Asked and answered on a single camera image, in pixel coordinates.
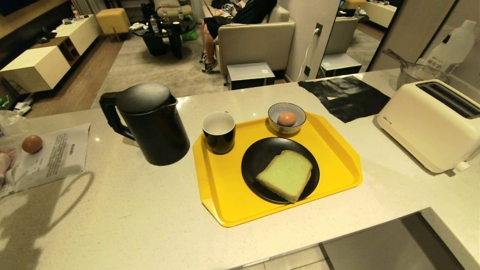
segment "slice of bread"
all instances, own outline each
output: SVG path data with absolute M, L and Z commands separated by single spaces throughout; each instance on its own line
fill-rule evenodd
M 295 203 L 310 179 L 312 168 L 306 157 L 284 150 L 257 175 L 257 180 L 282 198 Z

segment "small bowl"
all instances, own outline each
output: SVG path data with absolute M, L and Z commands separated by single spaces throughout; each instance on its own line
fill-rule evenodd
M 291 112 L 297 117 L 297 121 L 292 126 L 284 126 L 277 123 L 278 117 L 285 112 Z M 268 122 L 270 123 L 270 126 L 272 126 L 272 128 L 279 133 L 295 133 L 301 129 L 301 126 L 306 120 L 307 115 L 305 114 L 305 111 L 292 103 L 277 103 L 268 109 Z

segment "toaster slot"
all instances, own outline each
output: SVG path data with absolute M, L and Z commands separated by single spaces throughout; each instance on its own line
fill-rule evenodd
M 417 84 L 417 87 L 465 118 L 480 116 L 479 107 L 437 82 Z

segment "black shorts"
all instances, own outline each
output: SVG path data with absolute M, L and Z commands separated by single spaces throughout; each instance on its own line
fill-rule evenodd
M 217 24 L 214 18 L 205 18 L 204 23 L 207 25 L 210 35 L 215 39 L 218 36 L 218 29 L 221 25 Z

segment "kettle handle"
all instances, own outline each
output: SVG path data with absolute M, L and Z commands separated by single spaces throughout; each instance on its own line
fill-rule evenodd
M 127 126 L 124 126 L 121 121 L 120 117 L 115 109 L 115 103 L 117 99 L 115 96 L 117 93 L 105 93 L 100 97 L 100 107 L 102 107 L 103 114 L 108 120 L 108 124 L 113 128 L 113 130 L 123 135 L 129 139 L 135 140 L 130 129 Z

